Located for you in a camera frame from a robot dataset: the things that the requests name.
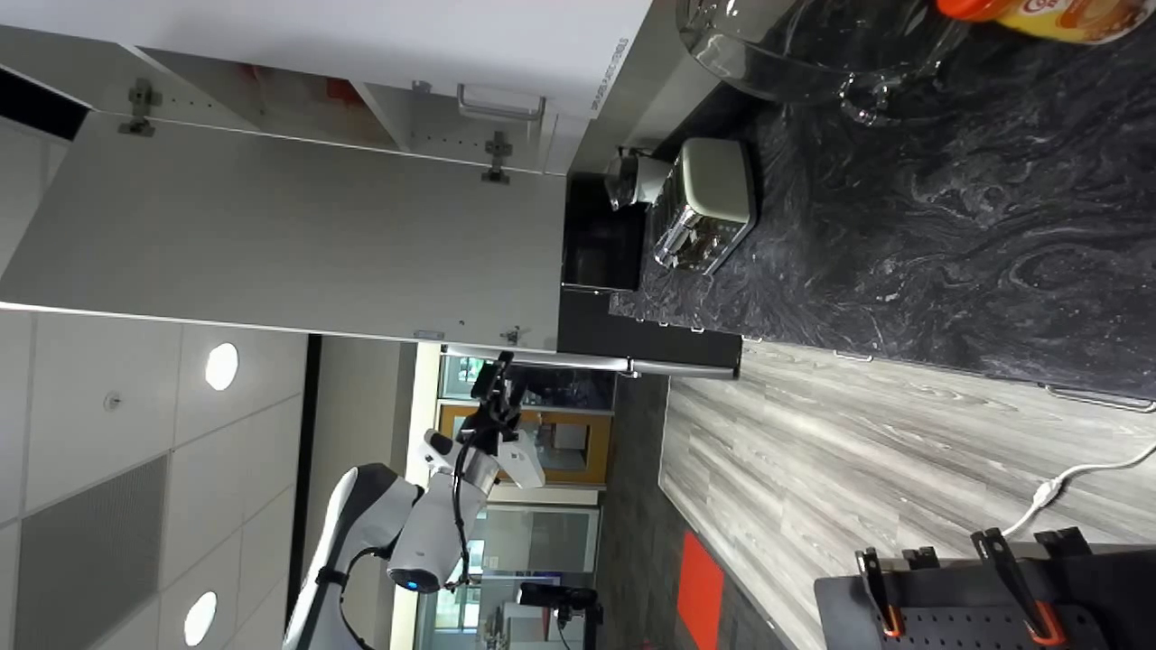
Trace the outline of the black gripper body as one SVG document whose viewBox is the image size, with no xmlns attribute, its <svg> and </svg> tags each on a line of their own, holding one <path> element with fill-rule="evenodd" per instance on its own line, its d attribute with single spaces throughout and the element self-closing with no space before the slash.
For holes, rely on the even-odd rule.
<svg viewBox="0 0 1156 650">
<path fill-rule="evenodd" d="M 498 440 L 517 430 L 524 402 L 511 351 L 477 371 L 470 396 L 477 402 L 477 413 L 460 428 L 460 440 L 494 455 Z"/>
</svg>

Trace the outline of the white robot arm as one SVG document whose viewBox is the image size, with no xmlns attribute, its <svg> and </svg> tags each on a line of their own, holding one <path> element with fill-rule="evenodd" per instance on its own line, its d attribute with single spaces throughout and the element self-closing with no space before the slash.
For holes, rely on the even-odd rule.
<svg viewBox="0 0 1156 650">
<path fill-rule="evenodd" d="M 348 619 L 348 587 L 366 558 L 381 558 L 399 588 L 455 588 L 451 570 L 470 566 L 470 531 L 490 493 L 546 486 L 534 440 L 522 430 L 524 388 L 511 351 L 477 371 L 470 396 L 477 410 L 455 433 L 423 433 L 439 460 L 428 486 L 382 463 L 335 481 L 283 650 L 372 650 Z"/>
</svg>

